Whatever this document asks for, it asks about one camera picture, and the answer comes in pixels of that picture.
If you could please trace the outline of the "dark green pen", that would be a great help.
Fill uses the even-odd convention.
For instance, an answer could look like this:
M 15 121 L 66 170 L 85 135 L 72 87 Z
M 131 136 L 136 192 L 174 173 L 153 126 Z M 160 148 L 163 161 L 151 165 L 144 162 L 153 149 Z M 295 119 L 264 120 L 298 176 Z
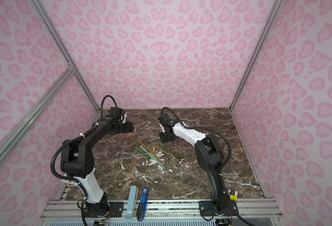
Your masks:
M 150 156 L 149 156 L 147 153 L 145 153 L 141 148 L 139 148 L 139 147 L 135 147 L 135 150 L 136 150 L 138 153 L 142 154 L 145 158 L 150 159 Z
M 158 142 L 157 145 L 163 149 L 164 151 L 166 151 L 167 153 L 173 155 L 173 151 L 171 149 L 169 149 L 168 147 L 166 147 L 163 143 Z

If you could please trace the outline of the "light green pen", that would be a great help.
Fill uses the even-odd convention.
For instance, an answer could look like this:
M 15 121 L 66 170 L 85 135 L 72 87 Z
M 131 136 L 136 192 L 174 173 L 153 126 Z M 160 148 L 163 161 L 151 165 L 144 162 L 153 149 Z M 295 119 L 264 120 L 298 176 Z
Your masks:
M 151 152 L 149 152 L 144 146 L 140 145 L 140 148 L 143 150 L 143 152 L 145 154 L 147 154 L 149 156 L 150 159 L 153 159 L 153 160 L 155 159 L 154 155 Z

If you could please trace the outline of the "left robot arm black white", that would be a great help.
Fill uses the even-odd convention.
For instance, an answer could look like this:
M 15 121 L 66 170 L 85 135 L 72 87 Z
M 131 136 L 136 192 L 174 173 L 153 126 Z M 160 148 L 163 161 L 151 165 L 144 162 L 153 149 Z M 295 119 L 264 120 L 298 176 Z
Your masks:
M 80 205 L 82 213 L 105 216 L 110 212 L 107 195 L 95 179 L 93 147 L 105 135 L 133 132 L 133 123 L 127 122 L 127 113 L 109 114 L 72 140 L 65 140 L 51 160 L 52 174 L 58 179 L 74 182 L 84 194 Z

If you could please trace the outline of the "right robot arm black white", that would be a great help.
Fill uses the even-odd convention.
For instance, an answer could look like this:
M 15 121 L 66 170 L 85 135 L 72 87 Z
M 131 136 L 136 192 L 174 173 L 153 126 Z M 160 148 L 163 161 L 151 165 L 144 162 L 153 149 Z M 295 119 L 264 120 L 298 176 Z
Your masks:
M 223 180 L 223 168 L 231 158 L 231 145 L 220 133 L 205 127 L 188 127 L 172 120 L 159 123 L 162 142 L 182 138 L 190 143 L 196 152 L 199 166 L 206 172 L 211 188 L 211 206 L 215 215 L 232 213 L 238 215 L 235 201 L 230 199 Z

